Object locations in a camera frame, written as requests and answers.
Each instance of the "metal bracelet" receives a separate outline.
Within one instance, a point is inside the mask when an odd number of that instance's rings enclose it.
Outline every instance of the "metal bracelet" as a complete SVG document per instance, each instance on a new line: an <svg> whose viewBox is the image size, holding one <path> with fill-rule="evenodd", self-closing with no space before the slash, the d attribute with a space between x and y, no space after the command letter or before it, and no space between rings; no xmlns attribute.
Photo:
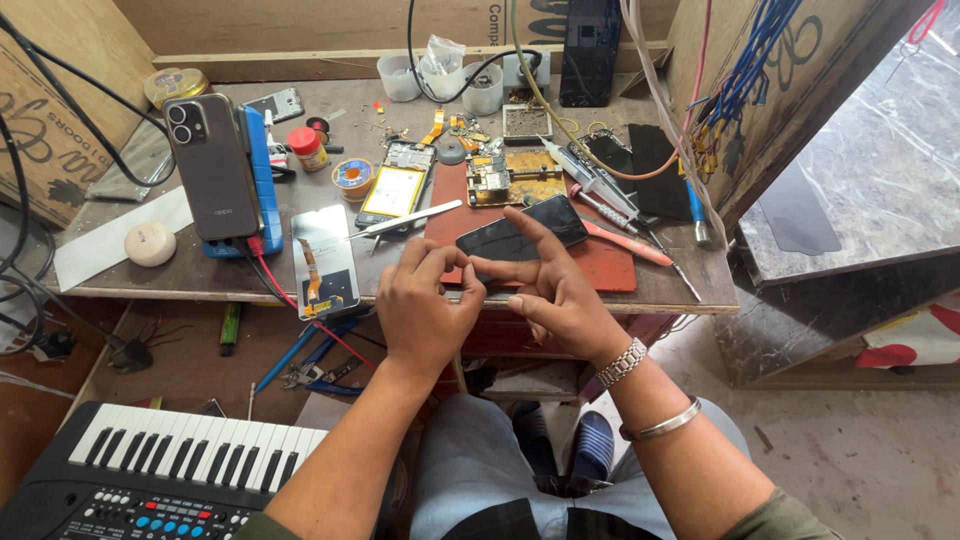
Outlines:
<svg viewBox="0 0 960 540"><path fill-rule="evenodd" d="M659 424L653 426L652 428L647 428L646 430L629 431L627 430L626 426L620 426L620 436L626 441L636 442L656 437L657 435L663 435L668 431L679 428L683 424L689 422L690 419L700 412L700 400L696 396L688 395L687 398L690 399L690 407L677 416L674 416L665 422L660 422Z"/></svg>
<svg viewBox="0 0 960 540"><path fill-rule="evenodd" d="M620 355L612 364L596 375L597 380L603 384L604 389L610 388L615 382L630 373L646 354L646 346L639 339L634 338L634 342L630 344L626 353Z"/></svg>

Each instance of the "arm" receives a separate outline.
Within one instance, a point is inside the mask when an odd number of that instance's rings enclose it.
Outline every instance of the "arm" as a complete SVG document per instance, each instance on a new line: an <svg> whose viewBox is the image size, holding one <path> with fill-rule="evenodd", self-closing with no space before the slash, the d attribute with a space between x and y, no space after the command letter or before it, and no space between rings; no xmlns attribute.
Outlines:
<svg viewBox="0 0 960 540"><path fill-rule="evenodd" d="M459 305L442 296L440 285L454 265L464 268ZM473 328L486 294L463 252L412 238L397 266L384 269L376 293L386 359L264 513L304 539L330 531L369 538L400 441Z"/></svg>
<svg viewBox="0 0 960 540"><path fill-rule="evenodd" d="M616 324L563 245L543 225L506 209L504 215L537 243L540 260L471 258L478 272L525 283L508 304L525 316L538 341L553 335L600 371L625 352L632 338ZM611 387L628 430L672 418L690 401L647 356ZM634 443L634 452L681 540L720 538L765 503L774 484L703 414L664 435Z"/></svg>

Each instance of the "silver watch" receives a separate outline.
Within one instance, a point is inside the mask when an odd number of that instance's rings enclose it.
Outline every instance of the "silver watch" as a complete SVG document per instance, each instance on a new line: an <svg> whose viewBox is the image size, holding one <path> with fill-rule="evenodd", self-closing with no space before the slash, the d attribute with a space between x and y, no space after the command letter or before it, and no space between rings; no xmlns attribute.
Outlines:
<svg viewBox="0 0 960 540"><path fill-rule="evenodd" d="M625 375L630 373L630 371L643 360L646 354L647 347L640 343L639 339L634 338L634 342L630 345L630 348L627 349L627 352L620 355L612 364L598 373L596 376L597 380L603 384L604 389L610 388L615 382L623 379Z"/></svg>

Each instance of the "blue phone holder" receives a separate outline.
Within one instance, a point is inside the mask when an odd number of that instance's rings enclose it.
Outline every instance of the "blue phone holder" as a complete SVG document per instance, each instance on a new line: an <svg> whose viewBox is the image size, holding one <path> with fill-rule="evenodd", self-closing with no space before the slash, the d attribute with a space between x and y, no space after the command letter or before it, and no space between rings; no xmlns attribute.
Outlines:
<svg viewBox="0 0 960 540"><path fill-rule="evenodd" d="M264 132L263 116L251 107L243 107L247 121L247 139L250 142L248 158L253 169L253 185L256 199L263 216L263 255L283 249L283 231L280 229L280 212L276 207L274 174L270 169L270 154L267 152L267 134ZM210 258L242 257L237 249L225 240L204 240L204 255Z"/></svg>

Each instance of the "solder wire spool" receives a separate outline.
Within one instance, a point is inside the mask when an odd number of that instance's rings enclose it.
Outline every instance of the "solder wire spool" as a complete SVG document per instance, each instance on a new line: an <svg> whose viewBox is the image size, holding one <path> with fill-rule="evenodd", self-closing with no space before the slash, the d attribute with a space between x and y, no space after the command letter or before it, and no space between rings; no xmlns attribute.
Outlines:
<svg viewBox="0 0 960 540"><path fill-rule="evenodd" d="M340 196L348 203L362 203L370 191L373 165L362 158L346 160L333 169L330 179L340 188Z"/></svg>

